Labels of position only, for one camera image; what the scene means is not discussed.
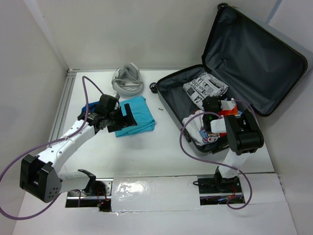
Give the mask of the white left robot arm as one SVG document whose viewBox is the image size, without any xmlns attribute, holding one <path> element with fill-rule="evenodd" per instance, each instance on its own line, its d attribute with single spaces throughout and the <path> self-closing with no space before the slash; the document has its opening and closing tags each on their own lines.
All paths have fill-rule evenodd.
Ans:
<svg viewBox="0 0 313 235">
<path fill-rule="evenodd" d="M 21 162 L 20 188 L 45 203 L 58 194 L 80 190 L 85 195 L 96 191 L 96 176 L 85 169 L 61 173 L 66 161 L 100 130 L 115 132 L 136 126 L 130 105 L 119 105 L 119 97 L 102 95 L 97 104 L 87 105 L 75 123 L 58 141 L 37 156 L 26 155 Z"/>
</svg>

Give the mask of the dark blue garment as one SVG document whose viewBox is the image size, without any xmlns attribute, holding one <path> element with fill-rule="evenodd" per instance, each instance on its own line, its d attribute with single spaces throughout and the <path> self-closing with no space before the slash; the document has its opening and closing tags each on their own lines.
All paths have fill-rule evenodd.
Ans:
<svg viewBox="0 0 313 235">
<path fill-rule="evenodd" d="M 93 115 L 93 114 L 99 114 L 99 112 L 96 110 L 96 108 L 98 107 L 99 102 L 93 102 L 93 103 L 89 103 L 88 104 L 88 116 Z M 85 115 L 86 112 L 86 105 L 84 107 L 82 107 L 81 109 L 81 114 Z"/>
</svg>

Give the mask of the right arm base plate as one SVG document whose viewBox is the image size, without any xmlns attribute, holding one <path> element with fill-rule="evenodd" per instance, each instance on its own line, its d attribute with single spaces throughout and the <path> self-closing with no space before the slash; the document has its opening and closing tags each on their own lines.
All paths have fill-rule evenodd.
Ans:
<svg viewBox="0 0 313 235">
<path fill-rule="evenodd" d="M 225 205 L 230 199 L 229 204 L 243 204 L 242 187 L 238 177 L 227 179 L 226 182 L 219 182 L 217 177 L 198 178 L 192 183 L 199 189 L 200 205 Z"/>
</svg>

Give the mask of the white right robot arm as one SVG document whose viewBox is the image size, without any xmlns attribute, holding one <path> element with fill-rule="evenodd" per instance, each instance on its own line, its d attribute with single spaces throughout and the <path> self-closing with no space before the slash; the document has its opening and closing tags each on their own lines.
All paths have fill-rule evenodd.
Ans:
<svg viewBox="0 0 313 235">
<path fill-rule="evenodd" d="M 209 134 L 225 134 L 229 152 L 213 181 L 215 190 L 224 192 L 230 187 L 230 179 L 238 175 L 239 169 L 250 156 L 264 145 L 264 137 L 252 113 L 238 114 L 234 99 L 221 100 L 206 97 L 202 101 L 205 114 L 204 129 Z"/>
</svg>

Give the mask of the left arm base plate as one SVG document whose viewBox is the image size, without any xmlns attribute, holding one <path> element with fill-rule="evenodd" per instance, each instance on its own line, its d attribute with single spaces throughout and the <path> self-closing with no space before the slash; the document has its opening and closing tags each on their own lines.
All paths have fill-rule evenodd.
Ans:
<svg viewBox="0 0 313 235">
<path fill-rule="evenodd" d="M 96 208 L 111 212 L 113 178 L 98 178 L 90 193 L 72 190 L 67 193 L 65 208 Z"/>
</svg>

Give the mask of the newspaper print garment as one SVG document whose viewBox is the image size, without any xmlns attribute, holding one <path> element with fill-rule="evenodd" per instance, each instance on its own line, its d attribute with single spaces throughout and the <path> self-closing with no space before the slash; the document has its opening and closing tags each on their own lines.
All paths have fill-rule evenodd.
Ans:
<svg viewBox="0 0 313 235">
<path fill-rule="evenodd" d="M 228 85 L 209 73 L 202 73 L 192 81 L 183 85 L 193 103 L 201 110 L 204 110 L 202 102 L 207 97 L 221 97 L 227 90 Z"/>
</svg>

